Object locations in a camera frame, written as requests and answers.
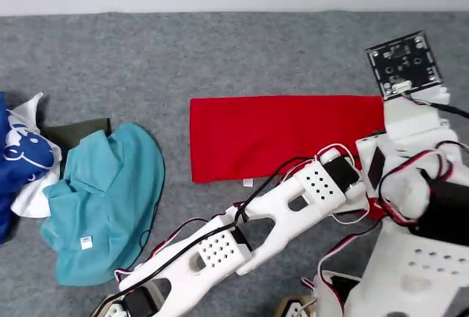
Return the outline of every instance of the clothing label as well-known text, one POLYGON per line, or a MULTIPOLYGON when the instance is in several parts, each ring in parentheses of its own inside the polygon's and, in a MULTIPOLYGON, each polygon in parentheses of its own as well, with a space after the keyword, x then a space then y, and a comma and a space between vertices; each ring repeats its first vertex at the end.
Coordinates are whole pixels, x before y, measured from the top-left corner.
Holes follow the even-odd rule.
POLYGON ((254 186, 254 178, 243 179, 243 186, 244 187, 253 187, 254 186))
POLYGON ((83 238, 80 238, 80 244, 82 250, 91 249, 93 247, 93 238, 90 236, 84 236, 83 238))

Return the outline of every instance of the black sensor board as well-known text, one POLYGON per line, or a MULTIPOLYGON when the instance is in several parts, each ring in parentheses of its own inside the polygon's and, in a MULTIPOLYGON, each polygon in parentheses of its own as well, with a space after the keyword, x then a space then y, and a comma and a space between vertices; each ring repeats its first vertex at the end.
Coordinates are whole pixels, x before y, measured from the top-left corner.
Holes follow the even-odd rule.
POLYGON ((366 53, 385 100, 443 82, 423 31, 367 48, 366 53))

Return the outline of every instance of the teal cloth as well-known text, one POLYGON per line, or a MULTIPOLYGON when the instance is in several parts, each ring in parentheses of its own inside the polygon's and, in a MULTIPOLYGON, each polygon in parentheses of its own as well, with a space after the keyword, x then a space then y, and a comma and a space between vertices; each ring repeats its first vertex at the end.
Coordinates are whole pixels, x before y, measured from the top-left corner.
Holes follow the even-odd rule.
POLYGON ((57 282, 101 284, 129 267, 147 239, 164 181, 163 156, 143 129, 122 124, 88 135, 68 153, 64 178, 44 189, 51 216, 40 233, 57 252, 57 282), (82 238, 92 247, 82 250, 82 238))

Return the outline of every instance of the carpet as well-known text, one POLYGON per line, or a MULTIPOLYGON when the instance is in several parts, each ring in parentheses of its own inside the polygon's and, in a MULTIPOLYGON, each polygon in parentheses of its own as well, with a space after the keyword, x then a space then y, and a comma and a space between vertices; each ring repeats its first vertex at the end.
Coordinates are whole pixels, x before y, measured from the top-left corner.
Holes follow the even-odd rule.
MULTIPOLYGON (((166 160, 166 184, 141 261, 184 219, 210 217, 252 191, 241 182, 191 183, 190 98, 377 94, 364 48, 420 29, 426 30, 452 103, 469 109, 469 13, 462 12, 0 18, 0 90, 11 106, 45 92, 46 125, 110 117, 114 128, 136 122, 155 136, 166 160)), ((450 120, 467 142, 466 121, 450 120)), ((0 315, 88 316, 117 284, 58 286, 55 254, 38 233, 40 223, 22 219, 13 240, 0 248, 0 315)), ((250 274, 225 279, 188 316, 271 316, 284 295, 307 293, 299 279, 313 276, 328 248, 370 223, 322 221, 250 274)), ((244 230, 259 242, 268 228, 254 223, 244 230)), ((325 268, 359 275, 375 238, 357 240, 325 268)), ((469 290, 461 290, 446 315, 468 303, 469 290)))

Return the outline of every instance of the red cloth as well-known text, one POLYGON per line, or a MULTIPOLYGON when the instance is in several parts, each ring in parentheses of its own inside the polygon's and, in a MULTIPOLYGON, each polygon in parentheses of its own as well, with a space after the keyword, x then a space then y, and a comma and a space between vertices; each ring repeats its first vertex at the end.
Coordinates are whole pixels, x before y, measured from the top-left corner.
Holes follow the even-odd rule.
POLYGON ((286 160, 312 156, 330 143, 356 154, 355 141, 379 130, 384 130, 379 96, 192 99, 192 180, 269 176, 286 160))

